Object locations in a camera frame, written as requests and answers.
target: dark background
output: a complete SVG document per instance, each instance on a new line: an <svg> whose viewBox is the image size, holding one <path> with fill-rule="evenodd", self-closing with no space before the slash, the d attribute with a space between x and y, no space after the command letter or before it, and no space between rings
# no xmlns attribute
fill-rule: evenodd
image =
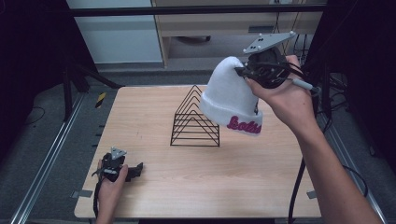
<svg viewBox="0 0 396 224"><path fill-rule="evenodd" d="M96 71L74 18L47 17L64 0L6 0L0 15L0 165L32 110L35 96L63 82L64 55Z"/></svg>
<svg viewBox="0 0 396 224"><path fill-rule="evenodd" d="M375 155L396 172L396 16L391 1L329 0L309 50L311 69L343 73L346 97Z"/></svg>

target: white knit hat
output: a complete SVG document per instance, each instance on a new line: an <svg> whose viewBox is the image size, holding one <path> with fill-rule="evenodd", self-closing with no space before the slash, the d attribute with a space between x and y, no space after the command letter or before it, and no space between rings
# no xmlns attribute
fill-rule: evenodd
<svg viewBox="0 0 396 224"><path fill-rule="evenodd" d="M243 67L235 57L228 57L218 64L201 96L200 110L218 125L258 135L262 130L262 112L257 109L259 98L238 76L235 67Z"/></svg>

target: red lettering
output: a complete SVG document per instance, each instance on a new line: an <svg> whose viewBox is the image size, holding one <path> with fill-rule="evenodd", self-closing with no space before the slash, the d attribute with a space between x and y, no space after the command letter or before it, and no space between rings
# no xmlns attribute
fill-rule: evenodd
<svg viewBox="0 0 396 224"><path fill-rule="evenodd" d="M232 130L244 131L247 133L260 133L262 131L262 126L259 126L254 121L251 121L250 123L239 123L238 120L239 118L237 116L232 116L229 124L227 125L227 128Z"/></svg>

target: black wire rack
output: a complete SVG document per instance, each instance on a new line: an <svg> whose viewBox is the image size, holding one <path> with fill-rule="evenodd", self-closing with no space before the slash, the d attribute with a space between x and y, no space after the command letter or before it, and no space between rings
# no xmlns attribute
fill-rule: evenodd
<svg viewBox="0 0 396 224"><path fill-rule="evenodd" d="M219 125L199 109L202 91L192 86L178 107L173 122L170 146L219 147Z"/></svg>

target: wooden tabletop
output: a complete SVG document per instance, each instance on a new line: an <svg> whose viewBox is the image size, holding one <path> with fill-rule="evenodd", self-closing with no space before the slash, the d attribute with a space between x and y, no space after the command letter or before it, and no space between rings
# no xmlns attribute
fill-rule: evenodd
<svg viewBox="0 0 396 224"><path fill-rule="evenodd" d="M220 147L170 146L174 116L191 86L125 87L117 94L83 186L94 191L97 162L111 147L125 163L144 163L126 183L116 217L287 217L302 154L297 140L264 101L262 133L248 136L220 127ZM308 172L295 217L320 217L310 200ZM94 217L92 198L80 197L77 217Z"/></svg>

